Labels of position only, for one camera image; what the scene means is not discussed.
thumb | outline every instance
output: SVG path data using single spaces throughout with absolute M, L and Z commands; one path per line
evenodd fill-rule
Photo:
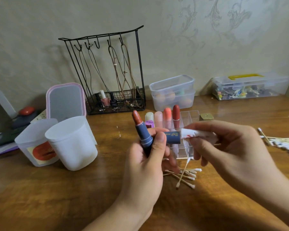
M 164 132 L 158 132 L 152 144 L 152 149 L 148 159 L 148 163 L 161 166 L 165 149 L 166 149 L 166 135 Z
M 189 142 L 198 154 L 206 158 L 212 164 L 220 162 L 224 155 L 222 151 L 204 139 L 190 138 Z

clear plastic organizer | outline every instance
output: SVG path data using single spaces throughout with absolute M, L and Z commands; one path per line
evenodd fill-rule
M 275 72 L 213 78 L 212 94 L 218 100 L 256 98 L 285 94 L 289 76 Z
M 185 111 L 180 112 L 180 128 L 184 128 L 185 126 L 199 121 L 199 111 L 193 110 L 193 111 Z M 163 121 L 163 123 L 157 123 L 155 122 L 155 126 L 163 126 L 164 128 L 169 127 L 168 123 Z M 171 121 L 171 128 L 167 128 L 170 131 L 174 131 L 174 125 L 173 120 Z M 194 155 L 193 147 L 187 142 L 186 140 L 181 139 L 180 144 L 172 144 L 170 145 L 170 150 L 172 150 L 176 156 L 177 159 L 186 159 L 188 157 L 192 157 Z
M 181 109 L 193 105 L 195 90 L 193 89 L 194 79 L 188 75 L 179 75 L 149 85 L 156 111 L 163 111 L 165 108 L 177 104 Z

orange label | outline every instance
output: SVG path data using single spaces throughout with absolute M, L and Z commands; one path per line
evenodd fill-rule
M 36 147 L 28 147 L 27 150 L 36 159 L 38 164 L 44 164 L 46 161 L 57 156 L 49 142 L 42 143 Z

frosted plastic cup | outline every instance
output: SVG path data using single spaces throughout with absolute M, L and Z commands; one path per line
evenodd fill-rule
M 80 170 L 97 156 L 96 141 L 85 116 L 59 122 L 45 137 L 68 170 Z
M 45 138 L 45 132 L 57 124 L 55 118 L 42 119 L 31 123 L 19 136 L 15 143 L 34 166 L 40 167 L 55 163 L 59 158 Z

wood grain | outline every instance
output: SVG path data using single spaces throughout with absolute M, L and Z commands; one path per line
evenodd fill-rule
M 218 101 L 195 97 L 187 110 L 216 120 L 261 127 L 267 136 L 289 137 L 289 98 Z M 153 111 L 151 101 L 147 109 Z M 0 230 L 81 230 L 103 213 L 120 192 L 126 150 L 137 136 L 131 113 L 88 116 L 98 156 L 80 171 L 61 162 L 34 167 L 19 151 L 0 156 Z M 289 178 L 289 154 L 268 148 Z M 186 160 L 179 161 L 181 167 Z M 189 167 L 201 167 L 191 161 Z M 140 230 L 289 230 L 273 214 L 228 186 L 209 164 L 197 174 L 196 189 L 166 177 L 151 217 Z

